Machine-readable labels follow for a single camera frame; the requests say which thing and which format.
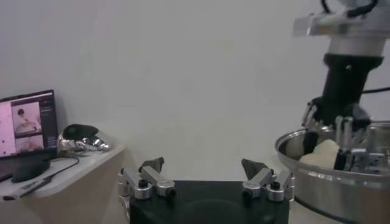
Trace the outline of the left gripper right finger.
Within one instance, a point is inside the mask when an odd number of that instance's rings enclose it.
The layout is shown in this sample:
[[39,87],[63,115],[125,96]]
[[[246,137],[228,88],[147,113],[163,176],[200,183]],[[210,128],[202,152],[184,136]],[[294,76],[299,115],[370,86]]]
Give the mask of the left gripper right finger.
[[242,159],[241,165],[247,180],[242,183],[242,195],[246,201],[260,198],[269,201],[294,201],[295,176],[288,170],[275,173],[265,163]]

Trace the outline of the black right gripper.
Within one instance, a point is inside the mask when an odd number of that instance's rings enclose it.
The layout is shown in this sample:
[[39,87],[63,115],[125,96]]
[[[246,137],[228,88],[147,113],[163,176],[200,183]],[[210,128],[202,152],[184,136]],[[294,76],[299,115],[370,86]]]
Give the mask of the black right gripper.
[[307,103],[302,117],[302,127],[306,129],[304,154],[313,153],[317,146],[321,122],[335,124],[339,147],[335,170],[352,170],[355,159],[366,154],[366,127],[354,130],[353,125],[371,123],[367,112],[360,107],[360,100],[369,73],[378,68],[383,59],[382,56],[324,55],[328,73],[322,95]]

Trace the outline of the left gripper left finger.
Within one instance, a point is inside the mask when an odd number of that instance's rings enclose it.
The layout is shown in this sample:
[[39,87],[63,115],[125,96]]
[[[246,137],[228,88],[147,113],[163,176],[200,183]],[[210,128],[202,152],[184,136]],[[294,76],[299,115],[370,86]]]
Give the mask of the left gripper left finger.
[[148,200],[153,194],[171,200],[176,196],[176,184],[161,175],[164,157],[147,160],[137,170],[121,168],[118,174],[120,193],[136,200]]

